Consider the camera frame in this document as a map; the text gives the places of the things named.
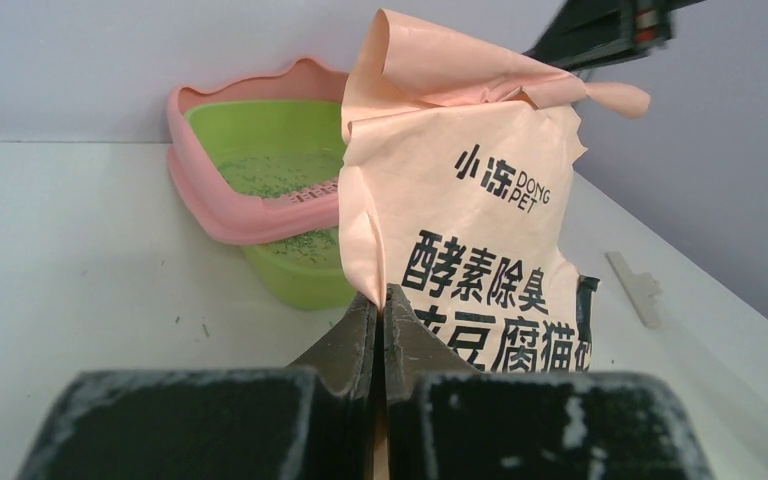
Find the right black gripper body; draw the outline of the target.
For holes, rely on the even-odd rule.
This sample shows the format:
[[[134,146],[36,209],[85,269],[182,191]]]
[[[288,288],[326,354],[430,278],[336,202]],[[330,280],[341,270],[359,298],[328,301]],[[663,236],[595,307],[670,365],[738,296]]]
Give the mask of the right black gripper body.
[[[524,55],[569,72],[641,59],[674,38],[674,11],[699,2],[568,0]]]

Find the cat litter bag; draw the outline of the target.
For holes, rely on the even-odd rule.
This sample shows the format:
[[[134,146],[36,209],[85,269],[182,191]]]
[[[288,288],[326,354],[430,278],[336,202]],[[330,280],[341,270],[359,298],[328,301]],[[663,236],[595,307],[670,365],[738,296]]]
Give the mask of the cat litter bag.
[[[624,83],[562,69],[382,9],[341,104],[339,246],[377,305],[399,286],[474,368],[585,371],[593,282],[558,243],[584,154],[574,104],[627,118],[650,104]]]

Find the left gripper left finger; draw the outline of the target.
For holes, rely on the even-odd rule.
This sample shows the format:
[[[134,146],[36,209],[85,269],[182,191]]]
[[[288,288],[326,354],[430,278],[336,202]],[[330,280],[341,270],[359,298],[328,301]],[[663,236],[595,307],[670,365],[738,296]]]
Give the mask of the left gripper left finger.
[[[283,368],[78,375],[49,410],[22,479],[369,479],[375,306]]]

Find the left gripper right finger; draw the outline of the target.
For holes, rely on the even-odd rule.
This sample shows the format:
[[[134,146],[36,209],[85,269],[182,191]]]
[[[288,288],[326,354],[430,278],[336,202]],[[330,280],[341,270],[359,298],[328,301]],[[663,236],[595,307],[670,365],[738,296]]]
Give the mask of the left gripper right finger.
[[[416,316],[383,308],[393,479],[710,479],[678,397],[633,372],[483,373]]]

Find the pink green litter box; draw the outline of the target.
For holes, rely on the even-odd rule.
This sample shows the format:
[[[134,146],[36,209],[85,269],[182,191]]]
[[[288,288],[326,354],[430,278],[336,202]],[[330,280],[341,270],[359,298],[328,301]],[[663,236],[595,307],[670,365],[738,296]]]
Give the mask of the pink green litter box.
[[[355,293],[337,231],[346,80],[302,57],[216,87],[176,86],[165,105],[167,165],[185,207],[210,238],[240,248],[278,301],[302,310]]]

